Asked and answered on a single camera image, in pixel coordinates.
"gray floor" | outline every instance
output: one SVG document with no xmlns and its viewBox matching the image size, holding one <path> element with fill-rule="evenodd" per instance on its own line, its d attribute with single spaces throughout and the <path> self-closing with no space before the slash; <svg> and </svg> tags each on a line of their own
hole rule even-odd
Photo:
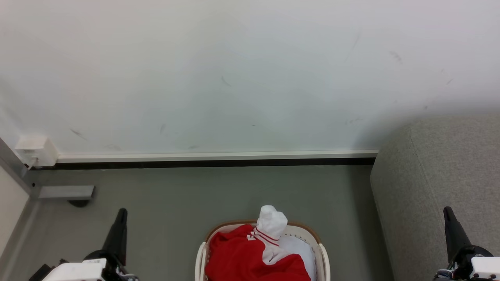
<svg viewBox="0 0 500 281">
<path fill-rule="evenodd" d="M 370 189 L 371 166 L 274 166 L 39 171 L 45 185 L 97 186 L 85 208 L 46 201 L 12 281 L 42 264 L 81 261 L 99 249 L 119 208 L 128 210 L 127 269 L 143 281 L 192 281 L 198 247 L 214 226 L 256 219 L 274 205 L 312 227 L 330 258 L 332 281 L 390 281 Z"/>
</svg>

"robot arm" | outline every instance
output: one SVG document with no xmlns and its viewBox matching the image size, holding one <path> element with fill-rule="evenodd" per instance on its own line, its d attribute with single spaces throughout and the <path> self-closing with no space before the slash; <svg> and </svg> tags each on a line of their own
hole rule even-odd
<svg viewBox="0 0 500 281">
<path fill-rule="evenodd" d="M 500 281 L 500 257 L 471 244 L 451 207 L 443 213 L 448 267 L 438 270 L 434 280 Z"/>
<path fill-rule="evenodd" d="M 87 255 L 82 262 L 61 259 L 59 266 L 44 264 L 29 281 L 139 281 L 125 269 L 127 257 L 127 210 L 121 208 L 102 249 Z"/>
</svg>

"baseboard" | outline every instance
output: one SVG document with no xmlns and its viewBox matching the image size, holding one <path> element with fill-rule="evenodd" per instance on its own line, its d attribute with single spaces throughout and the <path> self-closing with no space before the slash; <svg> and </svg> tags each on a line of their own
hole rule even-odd
<svg viewBox="0 0 500 281">
<path fill-rule="evenodd" d="M 52 167 L 36 170 L 103 170 L 185 167 L 373 165 L 376 150 L 62 155 Z"/>
<path fill-rule="evenodd" d="M 59 155 L 57 163 L 374 158 L 378 150 Z"/>
</svg>

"white wall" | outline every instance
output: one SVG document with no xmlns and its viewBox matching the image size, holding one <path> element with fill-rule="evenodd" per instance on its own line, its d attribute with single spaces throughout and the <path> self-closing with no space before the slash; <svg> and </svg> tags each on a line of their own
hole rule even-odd
<svg viewBox="0 0 500 281">
<path fill-rule="evenodd" d="M 0 0 L 0 137 L 63 155 L 378 149 L 500 108 L 498 0 Z"/>
<path fill-rule="evenodd" d="M 30 196 L 0 166 L 0 256 Z"/>
</svg>

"white robot part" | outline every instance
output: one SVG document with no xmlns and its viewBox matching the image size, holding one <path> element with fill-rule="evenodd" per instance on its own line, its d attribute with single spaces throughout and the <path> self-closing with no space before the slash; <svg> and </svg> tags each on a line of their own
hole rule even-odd
<svg viewBox="0 0 500 281">
<path fill-rule="evenodd" d="M 472 263 L 470 278 L 492 279 L 500 281 L 500 257 L 498 256 L 475 256 Z"/>
<path fill-rule="evenodd" d="M 103 281 L 101 274 L 105 267 L 105 258 L 62 263 L 52 269 L 43 281 Z"/>
</svg>

